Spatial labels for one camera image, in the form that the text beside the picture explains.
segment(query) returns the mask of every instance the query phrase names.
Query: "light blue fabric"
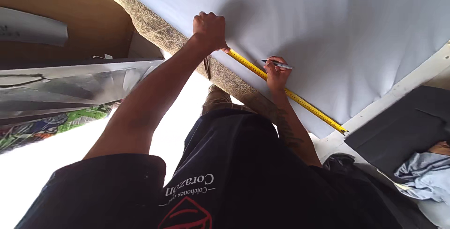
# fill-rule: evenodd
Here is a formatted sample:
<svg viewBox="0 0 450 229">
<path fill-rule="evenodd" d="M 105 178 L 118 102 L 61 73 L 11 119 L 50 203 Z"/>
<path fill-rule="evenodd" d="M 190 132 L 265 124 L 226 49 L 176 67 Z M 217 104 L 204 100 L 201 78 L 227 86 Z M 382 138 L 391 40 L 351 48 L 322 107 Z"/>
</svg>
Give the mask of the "light blue fabric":
<svg viewBox="0 0 450 229">
<path fill-rule="evenodd" d="M 404 195 L 420 200 L 432 199 L 450 205 L 450 156 L 431 152 L 414 153 L 395 172 L 395 176 L 408 180 Z"/>
</svg>

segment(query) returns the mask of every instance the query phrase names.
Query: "colorful fabric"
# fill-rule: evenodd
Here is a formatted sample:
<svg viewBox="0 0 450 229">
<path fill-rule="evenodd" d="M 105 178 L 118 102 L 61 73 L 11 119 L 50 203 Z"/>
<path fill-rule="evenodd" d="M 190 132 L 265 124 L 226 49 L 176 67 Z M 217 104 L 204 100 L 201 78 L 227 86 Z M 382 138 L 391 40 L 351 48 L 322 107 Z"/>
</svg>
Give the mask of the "colorful fabric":
<svg viewBox="0 0 450 229">
<path fill-rule="evenodd" d="M 119 102 L 111 102 L 30 122 L 0 126 L 0 154 L 105 118 L 119 105 Z"/>
</svg>

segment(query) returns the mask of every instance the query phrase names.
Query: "leg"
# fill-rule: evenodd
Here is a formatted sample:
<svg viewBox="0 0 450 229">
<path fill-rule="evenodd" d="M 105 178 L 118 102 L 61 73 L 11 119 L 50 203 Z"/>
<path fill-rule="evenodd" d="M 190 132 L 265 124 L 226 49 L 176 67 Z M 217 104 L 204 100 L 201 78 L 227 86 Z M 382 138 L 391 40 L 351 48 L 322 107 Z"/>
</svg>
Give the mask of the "leg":
<svg viewBox="0 0 450 229">
<path fill-rule="evenodd" d="M 254 113 L 254 111 L 252 111 L 245 105 L 232 103 L 229 94 L 227 94 L 216 85 L 211 85 L 211 87 L 209 87 L 208 96 L 206 97 L 205 103 L 203 104 L 202 115 L 206 114 L 209 111 L 226 108 L 245 110 Z"/>
</svg>

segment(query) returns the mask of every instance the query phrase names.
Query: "white mattress fabric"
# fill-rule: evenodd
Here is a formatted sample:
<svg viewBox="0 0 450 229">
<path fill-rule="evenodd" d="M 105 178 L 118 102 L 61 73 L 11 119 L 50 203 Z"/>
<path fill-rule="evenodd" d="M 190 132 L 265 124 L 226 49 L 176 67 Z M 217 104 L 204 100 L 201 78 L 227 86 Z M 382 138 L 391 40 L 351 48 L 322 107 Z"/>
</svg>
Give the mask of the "white mattress fabric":
<svg viewBox="0 0 450 229">
<path fill-rule="evenodd" d="M 450 38 L 449 0 L 140 0 L 187 37 L 200 11 L 224 15 L 227 42 L 248 60 L 282 56 L 287 88 L 345 123 Z M 265 81 L 223 52 L 222 64 L 270 98 Z M 334 129 L 291 101 L 319 138 Z"/>
</svg>

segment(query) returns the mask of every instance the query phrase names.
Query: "hand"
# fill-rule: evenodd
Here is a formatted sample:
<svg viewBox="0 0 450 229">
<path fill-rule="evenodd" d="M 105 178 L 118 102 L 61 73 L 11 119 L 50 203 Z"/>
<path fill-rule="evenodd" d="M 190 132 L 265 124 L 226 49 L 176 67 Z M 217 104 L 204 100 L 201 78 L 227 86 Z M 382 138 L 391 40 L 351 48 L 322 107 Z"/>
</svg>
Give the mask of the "hand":
<svg viewBox="0 0 450 229">
<path fill-rule="evenodd" d="M 229 47 L 225 42 L 225 18 L 216 16 L 214 13 L 205 14 L 200 12 L 194 16 L 193 21 L 194 36 L 199 38 L 200 43 L 208 50 L 217 51 L 222 49 L 229 52 Z"/>
<path fill-rule="evenodd" d="M 272 94 L 282 92 L 284 94 L 284 87 L 286 86 L 286 81 L 288 80 L 289 74 L 291 74 L 290 69 L 275 66 L 273 61 L 286 64 L 286 61 L 282 57 L 272 56 L 267 59 L 264 69 L 267 72 L 267 86 L 269 87 Z"/>
</svg>

